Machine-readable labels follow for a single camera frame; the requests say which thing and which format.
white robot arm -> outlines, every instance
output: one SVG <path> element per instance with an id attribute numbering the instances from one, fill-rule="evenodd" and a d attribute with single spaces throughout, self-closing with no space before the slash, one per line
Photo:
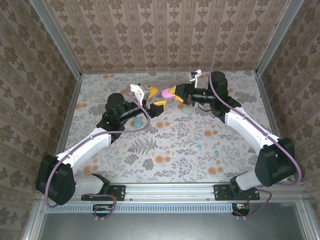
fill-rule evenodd
<path id="1" fill-rule="evenodd" d="M 197 77 L 200 74 L 200 70 L 193 72 Z M 209 104 L 212 114 L 235 129 L 255 150 L 258 155 L 255 169 L 230 180 L 230 189 L 233 194 L 237 196 L 259 186 L 269 187 L 294 174 L 297 170 L 295 165 L 275 144 L 279 144 L 288 154 L 294 156 L 292 141 L 288 138 L 280 139 L 271 134 L 249 117 L 241 104 L 229 96 L 228 81 L 223 72 L 213 71 L 209 81 L 210 79 L 211 83 L 209 82 L 207 89 L 196 88 L 196 84 L 192 82 L 176 85 L 169 90 L 169 93 L 174 95 L 176 100 L 187 105 Z M 216 94 L 232 109 L 224 105 Z"/>
<path id="2" fill-rule="evenodd" d="M 58 205 L 63 205 L 72 196 L 98 194 L 103 187 L 109 185 L 107 179 L 97 174 L 81 177 L 74 175 L 90 157 L 112 144 L 121 133 L 125 133 L 124 124 L 129 119 L 141 113 L 151 118 L 157 117 L 164 112 L 167 104 L 167 101 L 154 102 L 147 108 L 146 101 L 158 92 L 154 87 L 131 84 L 130 91 L 134 93 L 136 101 L 127 102 L 122 94 L 111 94 L 102 120 L 88 136 L 57 156 L 48 154 L 42 159 L 35 184 L 38 191 L 45 194 L 48 187 L 48 197 Z"/>

table surface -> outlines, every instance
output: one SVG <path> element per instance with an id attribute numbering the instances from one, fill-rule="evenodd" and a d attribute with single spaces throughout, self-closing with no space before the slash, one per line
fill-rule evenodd
<path id="1" fill-rule="evenodd" d="M 224 73 L 230 96 L 270 131 L 254 72 Z M 129 84 L 146 84 L 159 89 L 148 102 L 151 104 L 162 100 L 163 89 L 188 82 L 188 72 L 83 75 L 66 148 L 78 143 L 96 127 L 110 94 L 124 93 Z M 204 73 L 198 87 L 207 86 L 208 74 Z M 153 118 L 148 129 L 122 134 L 81 166 L 77 175 L 98 173 L 112 183 L 228 182 L 254 169 L 257 155 L 234 129 L 210 112 L 195 107 L 193 113 L 187 115 L 182 112 L 183 107 L 182 103 L 170 99 L 165 112 Z M 144 116 L 141 118 L 144 125 L 147 120 Z M 125 124 L 125 129 L 136 129 L 133 119 Z"/>

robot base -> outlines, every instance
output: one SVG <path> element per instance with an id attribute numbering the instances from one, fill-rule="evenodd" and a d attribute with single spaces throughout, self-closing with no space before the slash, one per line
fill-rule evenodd
<path id="1" fill-rule="evenodd" d="M 230 184 L 218 184 L 213 186 L 214 198 L 216 201 L 233 201 L 233 200 L 260 200 L 258 189 L 252 187 L 246 191 L 239 192 L 236 196 L 230 188 Z"/>
<path id="2" fill-rule="evenodd" d="M 126 186 L 125 185 L 110 185 L 110 181 L 103 176 L 93 173 L 92 175 L 96 176 L 98 179 L 103 181 L 103 186 L 98 195 L 108 194 L 116 198 L 117 201 L 124 201 L 126 196 Z M 91 201 L 91 202 L 100 202 L 100 201 L 112 201 L 111 197 L 101 197 L 101 196 L 89 196 L 82 195 L 81 201 Z"/>

blue egg-shaped object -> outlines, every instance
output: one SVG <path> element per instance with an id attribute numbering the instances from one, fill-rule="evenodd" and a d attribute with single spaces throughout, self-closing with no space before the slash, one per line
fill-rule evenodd
<path id="1" fill-rule="evenodd" d="M 142 119 L 140 117 L 135 117 L 133 120 L 134 126 L 138 129 L 142 126 Z"/>
<path id="2" fill-rule="evenodd" d="M 192 114 L 193 111 L 194 111 L 194 108 L 191 106 L 185 106 L 184 108 L 182 108 L 182 112 L 184 114 Z"/>

gray floor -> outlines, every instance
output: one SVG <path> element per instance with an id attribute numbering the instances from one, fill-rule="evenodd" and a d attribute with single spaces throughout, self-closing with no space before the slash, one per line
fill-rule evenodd
<path id="1" fill-rule="evenodd" d="M 295 204 L 270 203 L 252 218 L 230 213 L 47 214 L 40 240 L 304 240 Z"/>

